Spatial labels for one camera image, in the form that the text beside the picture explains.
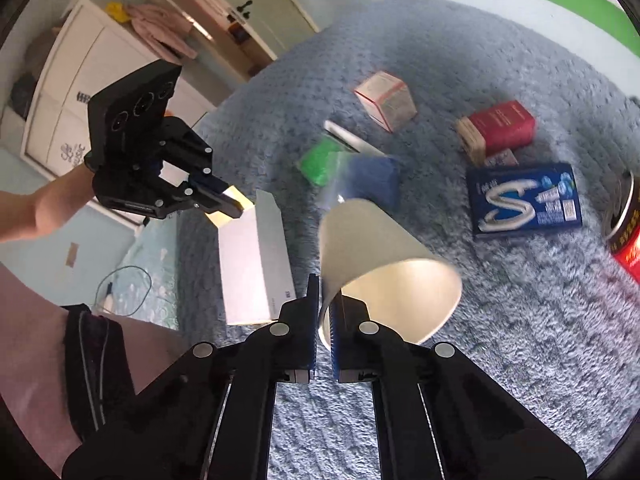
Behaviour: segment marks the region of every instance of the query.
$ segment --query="cable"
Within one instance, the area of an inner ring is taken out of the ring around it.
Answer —
[[[143,269],[142,267],[139,267],[137,265],[126,265],[123,267],[118,267],[115,270],[112,270],[109,274],[107,274],[102,281],[98,284],[98,287],[95,289],[95,297],[94,297],[94,305],[92,306],[92,310],[95,308],[95,305],[98,303],[98,293],[100,292],[100,287],[102,286],[102,284],[111,276],[113,276],[116,272],[120,271],[120,270],[124,270],[124,269],[137,269],[137,270],[141,270],[142,272],[144,272],[146,274],[146,276],[149,278],[149,287],[146,290],[145,293],[145,297],[142,298],[142,301],[140,301],[140,304],[134,309],[133,312],[131,312],[130,314],[118,314],[118,316],[122,316],[122,317],[131,317],[133,316],[137,311],[140,310],[140,308],[142,307],[142,305],[145,303],[146,297],[149,295],[149,293],[151,292],[151,286],[153,284],[153,280],[151,279],[151,274],[149,274],[148,272],[146,272],[146,269]]]

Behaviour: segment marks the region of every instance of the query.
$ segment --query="green bag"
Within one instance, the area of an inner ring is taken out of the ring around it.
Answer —
[[[324,136],[320,143],[311,148],[302,157],[298,169],[312,184],[326,186],[335,171],[335,153],[345,152],[347,148],[334,140]]]

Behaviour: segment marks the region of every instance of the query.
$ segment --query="gray rug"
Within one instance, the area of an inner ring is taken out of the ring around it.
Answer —
[[[418,116],[390,135],[352,89],[377,70],[401,77]],[[575,170],[584,228],[553,237],[473,242],[457,118],[516,98],[538,120],[521,163]],[[479,10],[385,0],[343,17],[231,96],[202,124],[214,174],[282,210],[297,293],[318,272],[318,190],[296,163],[332,119],[404,162],[397,222],[460,270],[460,306],[434,338],[455,343],[570,444],[593,470],[640,405],[640,287],[600,240],[606,186],[640,169],[640,109],[564,48]],[[216,230],[178,220],[178,323],[191,342],[225,345]],[[367,385],[318,380],[278,388],[270,478],[379,478]]]

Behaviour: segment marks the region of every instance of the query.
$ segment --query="white cabinet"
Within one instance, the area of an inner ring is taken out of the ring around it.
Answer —
[[[80,0],[56,39],[31,103],[21,155],[50,179],[81,164],[90,149],[87,101],[158,57],[90,0]],[[178,80],[167,111],[189,126],[215,106],[186,79]],[[220,100],[220,93],[214,98]],[[140,216],[103,213],[133,227]]]

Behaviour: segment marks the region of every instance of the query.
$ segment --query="door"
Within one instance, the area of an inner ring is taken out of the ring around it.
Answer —
[[[291,0],[225,0],[227,11],[273,59],[314,34],[309,22]]]

